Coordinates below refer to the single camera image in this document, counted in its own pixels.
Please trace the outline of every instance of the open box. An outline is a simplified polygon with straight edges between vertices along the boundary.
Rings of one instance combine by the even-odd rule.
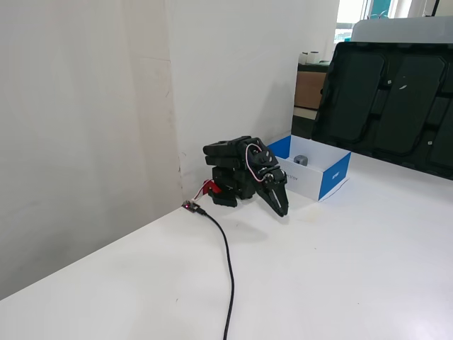
[[[288,190],[318,201],[335,188],[348,173],[351,153],[327,144],[294,135],[269,145],[287,173]],[[295,163],[294,158],[308,158],[306,166]]]

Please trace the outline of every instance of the black plastic tray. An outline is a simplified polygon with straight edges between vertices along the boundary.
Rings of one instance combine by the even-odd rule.
[[[344,42],[312,139],[453,179],[453,45]]]

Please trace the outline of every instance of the black cable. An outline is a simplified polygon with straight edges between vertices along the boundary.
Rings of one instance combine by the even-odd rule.
[[[434,4],[434,8],[432,9],[432,14],[431,14],[431,16],[435,16],[435,15],[436,15],[437,7],[439,7],[439,2],[440,2],[440,0],[436,0],[436,2],[435,2],[435,4]]]
[[[201,216],[206,216],[207,218],[209,218],[219,228],[220,232],[222,233],[222,236],[224,237],[225,249],[226,249],[226,260],[228,262],[229,277],[231,279],[231,297],[229,298],[228,314],[226,316],[224,338],[223,338],[223,340],[227,340],[229,320],[231,319],[231,311],[233,310],[233,299],[234,299],[234,276],[233,276],[233,267],[231,266],[231,259],[229,257],[229,246],[228,246],[227,236],[225,235],[222,227],[220,227],[220,224],[211,215],[209,215],[206,211],[204,211],[197,203],[187,200],[183,203],[183,208],[185,208],[186,210],[189,210],[192,213],[193,212],[198,213]]]
[[[228,315],[226,316],[226,322],[225,322],[225,330],[224,330],[224,340],[227,340],[228,337],[228,327],[229,327],[229,320],[231,318],[231,311],[233,310],[233,299],[234,299],[234,276],[233,276],[233,268],[231,267],[231,259],[229,258],[229,247],[228,247],[228,241],[227,241],[227,236],[225,236],[224,230],[222,227],[220,227],[220,224],[212,218],[207,212],[205,215],[207,218],[209,218],[213,223],[218,226],[220,232],[222,233],[222,236],[224,237],[225,241],[225,248],[226,248],[226,260],[228,261],[228,269],[229,269],[229,277],[231,279],[231,297],[229,298],[229,307],[228,307]]]

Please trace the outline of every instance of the robotic arm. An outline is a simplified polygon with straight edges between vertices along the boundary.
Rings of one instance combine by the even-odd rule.
[[[209,195],[215,204],[236,207],[236,196],[245,200],[258,193],[281,217],[288,213],[286,173],[273,152],[259,138],[244,136],[203,147],[212,180],[220,189]]]

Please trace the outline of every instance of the small gray object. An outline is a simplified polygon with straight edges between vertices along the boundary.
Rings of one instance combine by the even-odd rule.
[[[303,166],[307,166],[309,163],[309,159],[305,156],[302,156],[301,154],[299,156],[296,156],[294,158],[294,163],[298,163]]]

